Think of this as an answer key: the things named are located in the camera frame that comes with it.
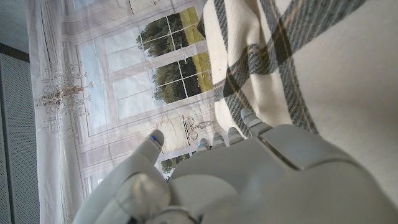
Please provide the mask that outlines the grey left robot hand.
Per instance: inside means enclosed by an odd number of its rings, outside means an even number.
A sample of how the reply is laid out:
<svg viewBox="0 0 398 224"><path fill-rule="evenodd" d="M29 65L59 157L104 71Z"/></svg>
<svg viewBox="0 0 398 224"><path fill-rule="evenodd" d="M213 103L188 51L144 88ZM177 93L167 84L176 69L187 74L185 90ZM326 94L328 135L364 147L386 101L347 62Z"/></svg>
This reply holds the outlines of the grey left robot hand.
<svg viewBox="0 0 398 224"><path fill-rule="evenodd" d="M397 206L355 159L296 126L251 110L251 137L202 139L170 178L155 168L165 138L154 130L115 167L75 223L396 223Z"/></svg>

